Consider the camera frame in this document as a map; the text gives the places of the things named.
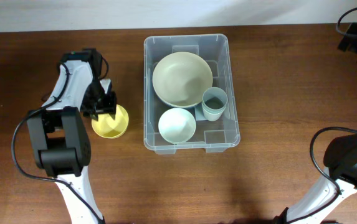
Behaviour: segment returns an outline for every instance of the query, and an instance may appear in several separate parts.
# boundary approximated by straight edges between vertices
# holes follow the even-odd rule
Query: brown tabletop
[[[220,154],[181,149],[159,156],[143,144],[143,41],[150,35],[222,33],[229,39],[241,141]],[[0,223],[70,223],[53,183],[23,177],[11,159],[12,132],[53,89],[63,53],[96,47],[110,64],[127,132],[92,146],[90,182],[107,223],[219,223],[272,219],[299,201],[320,176],[308,147],[326,126],[357,129],[357,55],[337,50],[333,24],[185,29],[0,33]],[[322,135],[316,157],[343,133]],[[26,126],[17,157],[31,174]],[[357,223],[357,194],[330,220]]]

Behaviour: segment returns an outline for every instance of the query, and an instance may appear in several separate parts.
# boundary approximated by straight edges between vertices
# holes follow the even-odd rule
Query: yellow bowl
[[[98,121],[91,121],[92,129],[103,138],[118,138],[127,130],[128,113],[124,107],[117,105],[116,116],[113,119],[109,114],[98,115]]]

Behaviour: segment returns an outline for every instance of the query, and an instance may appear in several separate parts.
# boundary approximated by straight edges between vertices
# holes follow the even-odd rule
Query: black cable
[[[69,69],[67,68],[67,66],[61,62],[60,63],[66,70],[66,81],[64,83],[64,86],[62,88],[62,91],[60,92],[59,96],[55,97],[55,100],[45,106],[40,107],[39,109],[31,112],[29,115],[26,115],[22,121],[16,126],[16,129],[14,131],[13,137],[12,137],[12,144],[11,144],[11,152],[12,152],[12,160],[14,161],[14,164],[16,166],[16,168],[18,169],[18,171],[25,177],[34,179],[34,180],[44,180],[44,181],[49,181],[49,182],[56,182],[56,183],[60,183],[65,185],[92,213],[93,215],[97,218],[98,223],[103,223],[103,219],[98,217],[98,215],[95,213],[94,209],[73,189],[73,187],[71,186],[70,183],[65,182],[63,180],[58,180],[58,179],[53,179],[53,178],[48,178],[48,177],[38,177],[38,176],[34,176],[31,174],[28,174],[27,172],[24,172],[24,170],[22,169],[22,167],[20,167],[19,163],[16,160],[16,155],[15,155],[15,142],[16,142],[16,136],[17,133],[19,132],[20,128],[22,127],[22,125],[30,118],[32,118],[33,116],[38,115],[39,113],[43,112],[45,109],[47,109],[48,107],[56,104],[61,97],[63,96],[63,94],[65,93],[65,90],[67,88],[67,84],[69,82],[69,76],[71,75],[69,72]]]
[[[350,37],[350,38],[353,38],[353,39],[357,39],[357,34],[347,34],[346,32],[343,32],[343,31],[341,31],[341,30],[339,29],[341,20],[342,20],[345,16],[347,16],[349,13],[354,12],[354,11],[357,11],[357,7],[354,8],[354,9],[350,9],[349,11],[347,11],[347,12],[345,12],[343,15],[341,15],[341,17],[339,18],[338,22],[336,23],[336,31],[337,31],[339,34],[341,34],[341,35],[343,35],[343,36],[345,36],[345,37]]]
[[[313,138],[311,139],[311,143],[310,143],[310,157],[311,157],[311,161],[313,162],[315,168],[317,168],[317,171],[322,174],[322,176],[324,176],[326,179],[328,179],[330,182],[332,182],[332,184],[335,185],[336,187],[336,194],[335,196],[326,204],[324,204],[323,206],[321,206],[320,208],[318,208],[317,210],[315,210],[312,213],[309,213],[308,215],[296,218],[294,220],[290,220],[289,222],[287,222],[287,224],[289,223],[294,223],[297,222],[299,220],[303,220],[306,219],[312,215],[317,214],[318,212],[326,209],[326,207],[330,206],[340,195],[341,195],[341,189],[338,183],[336,183],[335,180],[333,180],[328,174],[326,174],[325,172],[322,171],[321,167],[318,165],[318,163],[315,160],[314,157],[314,142],[317,139],[317,137],[324,133],[325,131],[345,131],[345,132],[349,132],[349,133],[353,133],[353,134],[357,134],[357,130],[355,129],[350,129],[350,128],[342,128],[342,127],[327,127],[327,128],[323,128],[319,131],[317,131],[317,133],[314,134]]]
[[[103,80],[108,75],[109,72],[109,63],[106,61],[106,59],[104,59],[104,57],[102,57],[102,60],[105,62],[106,72],[102,77],[99,78],[99,80]]]

